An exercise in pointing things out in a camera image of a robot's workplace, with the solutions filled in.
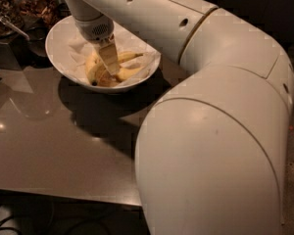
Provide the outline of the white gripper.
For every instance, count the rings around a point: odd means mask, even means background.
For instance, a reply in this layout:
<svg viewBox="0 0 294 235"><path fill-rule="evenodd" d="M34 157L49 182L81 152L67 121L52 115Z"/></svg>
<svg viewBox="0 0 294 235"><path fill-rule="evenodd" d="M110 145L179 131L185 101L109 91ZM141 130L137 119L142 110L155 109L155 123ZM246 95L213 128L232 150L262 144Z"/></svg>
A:
<svg viewBox="0 0 294 235"><path fill-rule="evenodd" d="M110 75L120 71L118 52L114 39L114 23L105 15L90 21L75 21L82 37L93 43L100 43L98 54Z"/></svg>

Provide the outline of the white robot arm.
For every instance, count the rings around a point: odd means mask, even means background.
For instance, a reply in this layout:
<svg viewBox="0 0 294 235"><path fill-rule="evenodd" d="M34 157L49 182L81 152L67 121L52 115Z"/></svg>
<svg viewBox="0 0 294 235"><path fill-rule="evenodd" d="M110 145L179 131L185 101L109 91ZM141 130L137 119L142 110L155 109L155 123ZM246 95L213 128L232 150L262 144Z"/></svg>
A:
<svg viewBox="0 0 294 235"><path fill-rule="evenodd" d="M186 78L144 119L135 170L151 235L280 235L294 70L269 35L204 0L66 0L107 16Z"/></svg>

